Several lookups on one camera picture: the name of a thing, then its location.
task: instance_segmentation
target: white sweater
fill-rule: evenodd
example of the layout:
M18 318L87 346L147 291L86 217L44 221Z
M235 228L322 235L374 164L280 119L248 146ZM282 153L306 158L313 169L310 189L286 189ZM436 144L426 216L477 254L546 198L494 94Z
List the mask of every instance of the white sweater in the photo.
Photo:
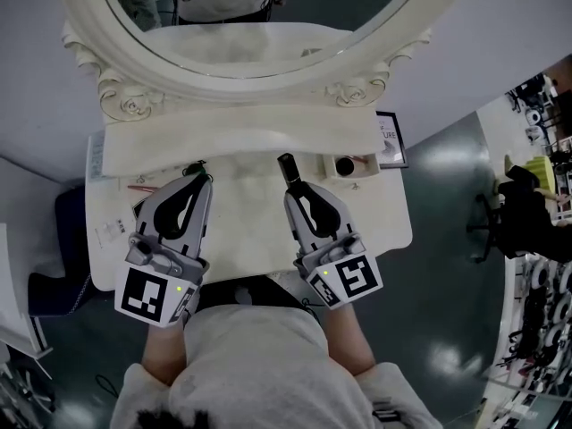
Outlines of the white sweater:
M190 318L185 343L188 366L171 387L139 364L127 370L112 429L159 408L187 425L205 410L214 429L441 428L394 364L353 377L332 361L300 309L209 308Z

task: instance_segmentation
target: framed poster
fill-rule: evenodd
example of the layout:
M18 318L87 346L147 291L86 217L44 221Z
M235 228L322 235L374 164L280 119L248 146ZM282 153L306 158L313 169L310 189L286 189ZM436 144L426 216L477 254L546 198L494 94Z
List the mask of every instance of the framed poster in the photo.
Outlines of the framed poster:
M380 132L385 141L385 149L375 154L379 168L408 167L403 139L401 138L400 127L397 124L395 113L377 111L375 114L377 115Z

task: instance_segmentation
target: vanity table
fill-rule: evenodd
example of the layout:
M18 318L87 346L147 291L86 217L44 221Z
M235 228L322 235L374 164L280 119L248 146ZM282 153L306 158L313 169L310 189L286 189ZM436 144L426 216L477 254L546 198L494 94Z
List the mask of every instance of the vanity table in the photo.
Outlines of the vanity table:
M296 156L305 181L348 205L371 252L411 242L400 169L344 179L326 175L324 157L386 148L374 107L392 63L430 41L428 28L452 0L384 2L354 31L317 25L309 11L303 21L146 32L120 0L64 1L63 43L93 68L105 122L91 138L86 174L91 272L100 290L114 289L133 207L149 195L129 186L160 188L197 160L214 179L201 254L211 264L206 282L293 268L297 247L276 163L284 152Z

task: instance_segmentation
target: yellow-green object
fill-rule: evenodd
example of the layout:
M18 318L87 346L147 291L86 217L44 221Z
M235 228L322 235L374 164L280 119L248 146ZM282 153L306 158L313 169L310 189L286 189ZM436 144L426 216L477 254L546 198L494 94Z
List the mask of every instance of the yellow-green object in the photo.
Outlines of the yellow-green object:
M541 189L546 189L556 194L556 179L554 178L551 160L547 156L535 157L528 161L524 168L538 177Z

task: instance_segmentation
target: picture frame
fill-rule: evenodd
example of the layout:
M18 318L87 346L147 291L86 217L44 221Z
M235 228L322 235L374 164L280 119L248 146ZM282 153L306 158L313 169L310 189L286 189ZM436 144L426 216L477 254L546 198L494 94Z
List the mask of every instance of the picture frame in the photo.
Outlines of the picture frame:
M384 111L376 111L375 115L385 140L384 151L375 154L379 168L383 170L409 167L397 115Z

